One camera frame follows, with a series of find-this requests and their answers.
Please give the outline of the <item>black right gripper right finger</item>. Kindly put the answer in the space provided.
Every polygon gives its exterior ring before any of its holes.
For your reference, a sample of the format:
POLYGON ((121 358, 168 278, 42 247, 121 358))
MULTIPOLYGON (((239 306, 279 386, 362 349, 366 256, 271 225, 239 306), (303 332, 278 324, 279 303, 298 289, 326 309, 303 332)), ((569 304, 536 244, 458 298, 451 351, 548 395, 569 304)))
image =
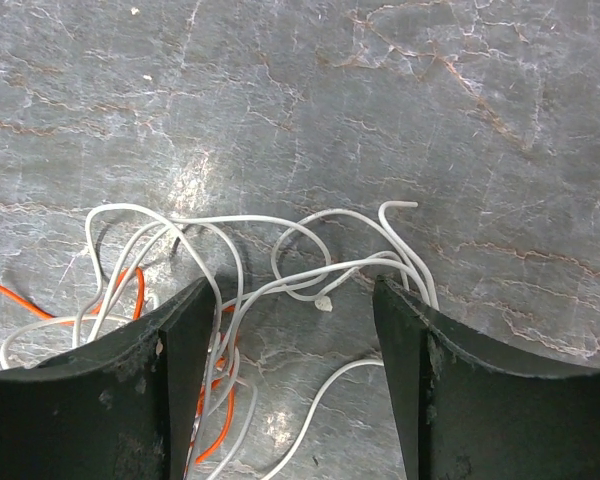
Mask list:
POLYGON ((600 479, 600 369, 542 357, 375 282, 373 312, 411 479, 600 479))

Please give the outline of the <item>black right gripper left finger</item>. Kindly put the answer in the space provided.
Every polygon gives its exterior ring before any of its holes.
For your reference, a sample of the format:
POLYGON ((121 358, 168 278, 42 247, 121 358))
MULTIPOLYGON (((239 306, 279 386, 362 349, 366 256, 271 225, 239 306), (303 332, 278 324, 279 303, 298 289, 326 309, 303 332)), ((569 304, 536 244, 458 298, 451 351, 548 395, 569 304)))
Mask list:
POLYGON ((180 479, 215 296, 156 310, 36 367, 0 371, 0 479, 180 479))

